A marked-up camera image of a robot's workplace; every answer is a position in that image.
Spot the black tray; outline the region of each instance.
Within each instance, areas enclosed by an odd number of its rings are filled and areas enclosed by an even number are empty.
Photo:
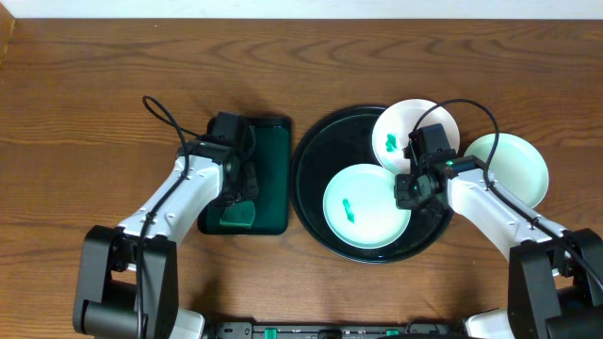
[[[436,200],[415,210],[404,233],[374,250],[359,249],[335,235],[322,212],[322,196],[331,179],[356,164],[379,165],[371,146],[375,122],[387,107],[345,108],[319,121],[301,139],[291,160],[291,200],[305,229],[322,245],[351,260],[389,263],[416,255],[431,245],[448,226],[453,212]]]

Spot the green mark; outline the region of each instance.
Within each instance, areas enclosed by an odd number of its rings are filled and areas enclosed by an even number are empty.
[[[385,142],[385,149],[388,152],[394,152],[398,149],[398,143],[396,142],[396,136],[392,134],[387,135],[387,142]]]
[[[346,216],[351,223],[354,223],[354,214],[351,211],[350,201],[347,199],[343,200],[343,207],[346,209]]]

